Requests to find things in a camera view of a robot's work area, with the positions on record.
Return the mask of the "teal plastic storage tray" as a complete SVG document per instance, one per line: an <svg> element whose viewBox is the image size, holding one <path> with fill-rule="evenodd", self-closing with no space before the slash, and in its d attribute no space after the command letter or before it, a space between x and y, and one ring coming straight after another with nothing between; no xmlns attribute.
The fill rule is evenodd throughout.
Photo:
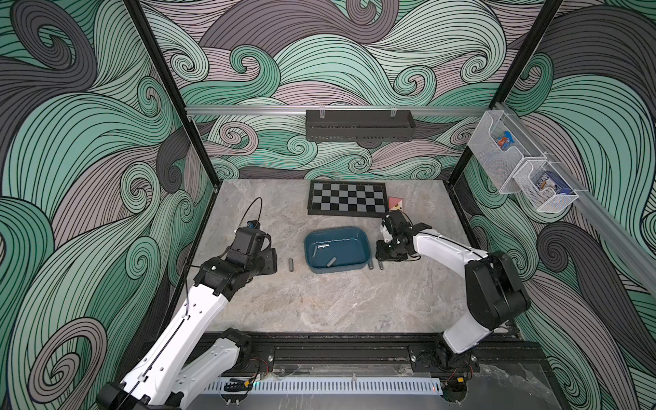
<svg viewBox="0 0 656 410"><path fill-rule="evenodd" d="M330 246L318 249L320 244ZM307 266L316 274L359 270L372 259L367 234L358 227L334 227L310 232L303 246ZM333 257L337 258L336 262L327 268L326 264Z"/></svg>

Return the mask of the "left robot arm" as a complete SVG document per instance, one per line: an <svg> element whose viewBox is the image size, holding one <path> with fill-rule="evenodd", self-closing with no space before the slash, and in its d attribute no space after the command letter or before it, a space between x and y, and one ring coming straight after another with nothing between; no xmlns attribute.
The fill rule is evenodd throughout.
<svg viewBox="0 0 656 410"><path fill-rule="evenodd" d="M220 257L201 266L183 306L153 347L120 382L97 394L101 409L186 409L224 372L248 360L252 339L230 328L188 362L197 343L237 290L258 275L277 271L276 250L266 249L245 266Z"/></svg>

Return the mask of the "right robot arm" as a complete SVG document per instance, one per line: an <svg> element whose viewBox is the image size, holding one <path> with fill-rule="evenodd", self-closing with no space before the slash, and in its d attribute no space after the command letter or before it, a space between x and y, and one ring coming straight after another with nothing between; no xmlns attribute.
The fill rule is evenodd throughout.
<svg viewBox="0 0 656 410"><path fill-rule="evenodd" d="M465 353L531 307L528 292L508 254L473 249L425 224L380 230L383 238L377 241L376 250L379 261L402 262L421 256L464 278L466 312L442 334L451 353Z"/></svg>

